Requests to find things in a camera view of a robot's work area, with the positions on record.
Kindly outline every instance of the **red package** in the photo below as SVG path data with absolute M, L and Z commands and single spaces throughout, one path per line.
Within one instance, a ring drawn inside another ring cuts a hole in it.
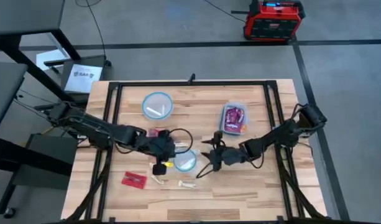
M 146 185 L 146 180 L 147 177 L 145 176 L 137 175 L 132 172 L 126 172 L 121 183 L 131 187 L 136 187 L 138 189 L 144 189 Z

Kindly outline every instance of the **yellow object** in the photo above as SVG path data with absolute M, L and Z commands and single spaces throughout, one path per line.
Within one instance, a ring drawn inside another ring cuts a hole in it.
M 173 163 L 172 162 L 164 162 L 163 163 L 166 167 L 173 167 Z

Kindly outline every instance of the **clear plastic bowl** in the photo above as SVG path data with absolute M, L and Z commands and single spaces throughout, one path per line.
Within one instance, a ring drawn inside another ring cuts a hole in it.
M 173 159 L 173 164 L 177 170 L 180 172 L 189 172 L 192 169 L 195 168 L 197 162 L 197 157 L 196 154 L 192 151 L 189 150 L 185 153 L 177 154 L 175 158 Z
M 142 103 L 143 114 L 152 120 L 165 119 L 171 115 L 173 102 L 170 95 L 154 92 L 145 97 Z

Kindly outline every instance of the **white paper sign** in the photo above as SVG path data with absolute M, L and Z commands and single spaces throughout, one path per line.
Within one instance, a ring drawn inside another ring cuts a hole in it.
M 71 69 L 65 91 L 90 93 L 92 83 L 99 81 L 101 74 L 101 67 L 74 64 Z

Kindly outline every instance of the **gray floor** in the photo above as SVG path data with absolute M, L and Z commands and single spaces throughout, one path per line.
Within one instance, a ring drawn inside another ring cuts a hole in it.
M 245 11 L 250 3 L 211 1 L 227 11 Z M 381 39 L 381 0 L 304 0 L 303 4 L 306 18 L 297 32 L 300 40 Z M 106 44 L 243 40 L 242 22 L 201 0 L 103 0 L 93 11 Z M 67 1 L 63 16 L 62 30 L 72 44 L 100 44 L 89 9 Z M 52 43 L 37 34 L 23 37 L 21 45 Z M 349 214 L 352 220 L 381 222 L 381 45 L 311 46 L 301 47 L 301 52 L 316 101 L 329 119 L 326 135 Z M 33 61 L 38 53 L 25 52 Z M 80 51 L 82 56 L 100 53 Z M 306 103 L 292 47 L 107 50 L 106 55 L 113 64 L 111 80 L 181 79 L 192 73 L 197 78 L 292 78 L 300 101 Z M 0 52 L 0 61 L 11 59 Z M 29 74 L 22 89 L 57 100 Z M 27 104 L 42 104 L 23 95 Z M 26 125 L 16 125 L 19 120 Z M 48 126 L 12 104 L 0 137 L 20 144 Z M 335 217 L 318 149 L 314 159 L 328 212 Z M 9 174 L 0 172 L 0 194 L 8 180 Z M 64 197 L 62 190 L 21 187 L 10 204 L 19 208 L 17 217 L 0 217 L 0 223 L 57 221 Z

